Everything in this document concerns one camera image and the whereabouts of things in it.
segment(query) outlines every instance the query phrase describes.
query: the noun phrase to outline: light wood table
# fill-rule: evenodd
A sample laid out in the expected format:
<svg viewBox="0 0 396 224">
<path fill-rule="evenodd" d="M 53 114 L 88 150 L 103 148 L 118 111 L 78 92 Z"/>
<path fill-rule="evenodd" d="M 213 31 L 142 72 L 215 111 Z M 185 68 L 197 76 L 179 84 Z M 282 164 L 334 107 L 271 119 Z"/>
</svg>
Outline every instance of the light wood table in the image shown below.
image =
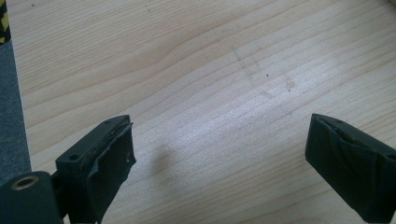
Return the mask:
<svg viewBox="0 0 396 224">
<path fill-rule="evenodd" d="M 129 114 L 104 223 L 362 223 L 306 162 L 310 116 L 396 147 L 387 0 L 7 0 L 34 170 Z"/>
</svg>

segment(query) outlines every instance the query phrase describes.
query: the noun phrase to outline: gray carpet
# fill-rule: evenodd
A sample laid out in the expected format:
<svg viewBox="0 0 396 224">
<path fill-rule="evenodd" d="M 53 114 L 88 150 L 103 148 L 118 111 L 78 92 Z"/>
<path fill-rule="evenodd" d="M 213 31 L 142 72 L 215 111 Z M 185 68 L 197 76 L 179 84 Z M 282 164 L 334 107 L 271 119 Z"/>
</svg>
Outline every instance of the gray carpet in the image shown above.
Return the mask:
<svg viewBox="0 0 396 224">
<path fill-rule="evenodd" d="M 31 171 L 12 43 L 0 45 L 0 185 Z"/>
</svg>

